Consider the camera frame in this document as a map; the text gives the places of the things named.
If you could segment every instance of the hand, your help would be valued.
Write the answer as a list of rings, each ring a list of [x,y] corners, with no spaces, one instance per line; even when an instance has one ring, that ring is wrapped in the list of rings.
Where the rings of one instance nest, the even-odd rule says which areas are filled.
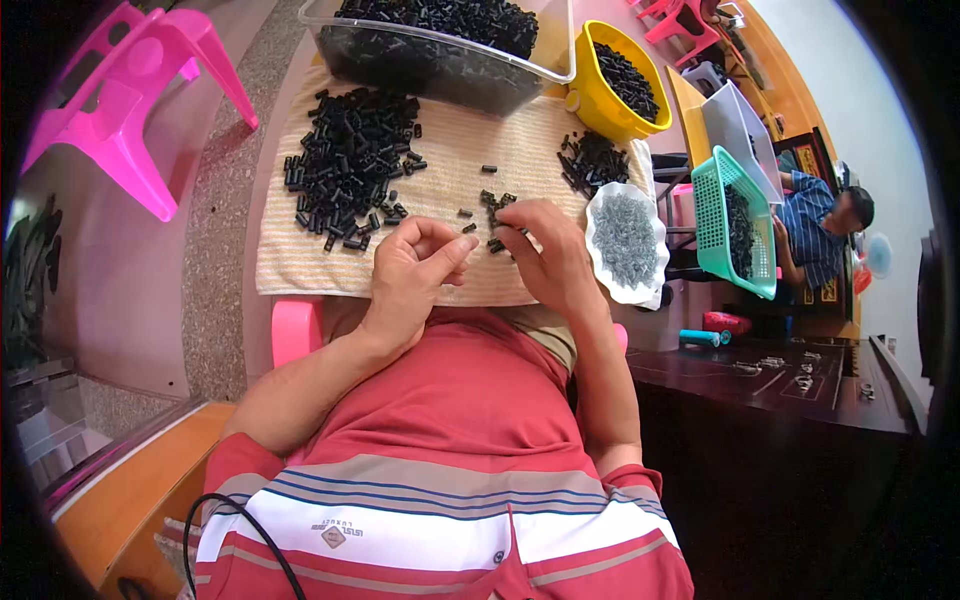
[[[774,215],[774,240],[780,247],[790,241],[790,236],[786,232],[786,227],[783,226],[783,221],[781,221],[780,217],[777,215]]]
[[[407,217],[376,247],[370,308],[357,327],[392,358],[412,348],[444,283],[464,284],[466,259],[477,247],[439,221]]]
[[[495,235],[516,259],[520,277],[534,298],[568,322],[610,314],[593,276],[584,233],[548,200],[526,200],[496,212]],[[528,228],[543,252],[537,252],[519,229]]]

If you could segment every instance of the polo shirt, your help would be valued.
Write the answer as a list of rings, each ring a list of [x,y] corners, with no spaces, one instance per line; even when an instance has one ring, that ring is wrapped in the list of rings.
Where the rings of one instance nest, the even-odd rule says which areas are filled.
[[[567,372],[490,314],[434,320],[287,461],[246,434],[204,490],[244,504],[318,598],[689,598],[660,474],[597,475]],[[273,553],[209,501],[199,598],[293,598]]]
[[[793,193],[784,197],[780,219],[790,238],[790,253],[798,267],[804,267],[806,284],[816,290],[843,269],[845,238],[822,225],[833,209],[833,195],[827,183],[801,171],[793,172]]]

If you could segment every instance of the blue striped shirt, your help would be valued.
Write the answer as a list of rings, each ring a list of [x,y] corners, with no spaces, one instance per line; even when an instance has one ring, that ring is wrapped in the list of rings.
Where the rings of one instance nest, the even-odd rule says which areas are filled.
[[[793,193],[785,197],[778,216],[790,237],[793,262],[806,271],[806,284],[816,290],[843,269],[844,236],[820,225],[833,209],[827,183],[801,171],[793,172]]]

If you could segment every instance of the plastic bin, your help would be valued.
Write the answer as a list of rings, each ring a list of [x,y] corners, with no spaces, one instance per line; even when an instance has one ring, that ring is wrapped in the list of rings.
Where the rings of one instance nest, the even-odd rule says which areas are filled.
[[[700,268],[754,294],[772,300],[777,294],[777,254],[770,206],[754,180],[726,150],[713,147],[710,158],[693,170],[693,205],[697,217],[697,262]],[[730,259],[730,224],[724,187],[747,199],[754,224],[753,264],[750,279],[733,270]]]
[[[607,44],[634,64],[660,105],[657,122],[651,123],[628,107],[607,84],[593,42]],[[666,131],[673,123],[670,103],[663,92],[660,72],[649,55],[629,36],[603,21],[587,21],[577,36],[577,76],[566,95],[566,109],[576,111],[584,125],[614,142],[627,143]]]
[[[576,74],[571,0],[516,3],[537,14],[529,60],[419,27],[337,18],[343,0],[308,0],[299,18],[334,77],[507,116]]]
[[[732,81],[710,96],[701,107],[707,136],[713,146],[723,146],[754,179],[770,204],[783,204],[783,186],[770,133],[753,107]],[[756,156],[750,146],[754,138]]]

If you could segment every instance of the forearm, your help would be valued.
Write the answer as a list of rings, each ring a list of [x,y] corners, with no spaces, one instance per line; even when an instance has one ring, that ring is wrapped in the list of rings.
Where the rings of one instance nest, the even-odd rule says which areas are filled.
[[[613,332],[610,308],[604,302],[590,317],[569,321],[577,345],[574,372],[587,454],[599,471],[605,470],[604,458],[620,446],[630,447],[631,458],[626,462],[639,462],[640,413],[636,390],[623,349]]]
[[[777,257],[780,270],[783,271],[783,280],[793,287],[803,285],[806,276],[803,269],[794,264],[789,244],[777,244]]]
[[[267,373],[240,401],[222,439],[242,432],[277,456],[289,454],[320,429],[347,392],[394,357],[357,329]]]

